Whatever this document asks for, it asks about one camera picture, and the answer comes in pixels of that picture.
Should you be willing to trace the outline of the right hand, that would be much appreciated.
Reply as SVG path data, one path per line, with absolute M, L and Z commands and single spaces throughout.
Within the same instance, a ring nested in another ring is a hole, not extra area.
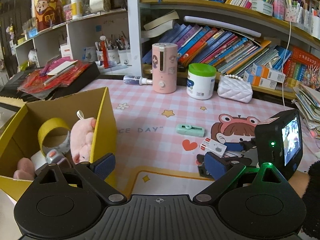
M 296 171 L 293 176 L 289 179 L 289 184 L 296 191 L 296 193 L 303 197 L 308 187 L 310 177 L 307 173 Z

